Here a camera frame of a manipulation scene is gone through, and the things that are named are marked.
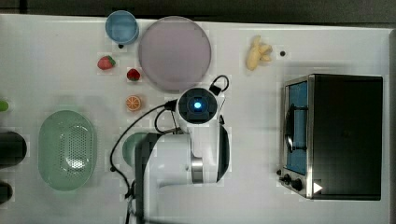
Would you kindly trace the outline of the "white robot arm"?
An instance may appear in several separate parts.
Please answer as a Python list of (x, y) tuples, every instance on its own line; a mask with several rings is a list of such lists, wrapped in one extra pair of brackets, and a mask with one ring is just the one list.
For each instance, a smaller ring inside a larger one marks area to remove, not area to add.
[(176, 114), (180, 132), (148, 133), (135, 147), (136, 224), (159, 223), (159, 190), (219, 182), (230, 164), (230, 142), (220, 114), (223, 89), (189, 89), (164, 108)]

